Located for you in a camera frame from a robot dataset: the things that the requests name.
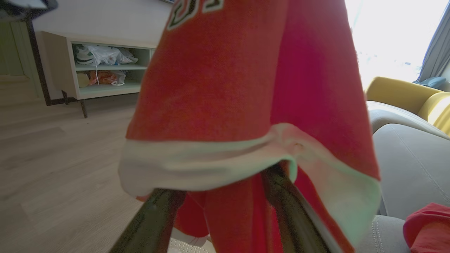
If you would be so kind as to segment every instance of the gray sofa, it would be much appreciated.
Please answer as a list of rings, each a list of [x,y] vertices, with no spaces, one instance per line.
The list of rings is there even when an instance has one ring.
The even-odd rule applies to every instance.
[[[356,252],[410,253],[404,220],[429,203],[450,206],[450,138],[400,108],[369,101],[368,110],[382,202]]]

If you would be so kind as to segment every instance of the sofa cushion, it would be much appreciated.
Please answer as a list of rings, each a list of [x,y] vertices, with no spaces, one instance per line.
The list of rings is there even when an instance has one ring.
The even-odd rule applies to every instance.
[[[403,237],[404,220],[376,215],[356,253],[411,253]]]
[[[400,124],[450,140],[450,137],[426,120],[404,109],[375,101],[367,101],[372,132],[387,124]]]
[[[408,81],[375,77],[364,92],[369,101],[391,104],[417,114],[431,95],[442,91]]]
[[[450,206],[450,140],[388,124],[373,144],[386,215],[404,220],[429,203]]]
[[[440,92],[431,96],[417,115],[450,135],[450,92]]]

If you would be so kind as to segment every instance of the white wall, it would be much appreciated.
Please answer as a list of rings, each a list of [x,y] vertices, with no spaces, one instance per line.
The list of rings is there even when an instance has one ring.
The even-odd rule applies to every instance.
[[[33,21],[51,99],[62,98],[46,66],[41,31],[98,35],[157,44],[172,4],[160,0],[57,0],[59,7]]]

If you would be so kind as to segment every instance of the open shelf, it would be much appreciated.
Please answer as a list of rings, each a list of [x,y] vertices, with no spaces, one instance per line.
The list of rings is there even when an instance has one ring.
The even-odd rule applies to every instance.
[[[147,65],[143,64],[121,64],[121,65],[97,65],[97,68],[95,66],[91,65],[83,65],[83,64],[75,64],[75,71],[89,71],[89,70],[133,70],[133,69],[147,69]]]
[[[140,83],[141,82],[137,80],[125,80],[125,84],[122,86],[110,84],[90,85],[80,88],[80,99],[138,93],[140,91]]]

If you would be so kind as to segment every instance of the cabinet leg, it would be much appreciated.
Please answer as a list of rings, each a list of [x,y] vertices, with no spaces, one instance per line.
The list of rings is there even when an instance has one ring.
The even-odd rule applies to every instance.
[[[63,93],[64,103],[69,104],[69,99],[67,98],[67,93],[63,90],[62,90],[62,93]]]
[[[86,111],[86,106],[84,104],[84,99],[80,100],[80,104],[81,104],[81,109],[83,110],[83,115],[85,118],[87,118],[87,111]]]

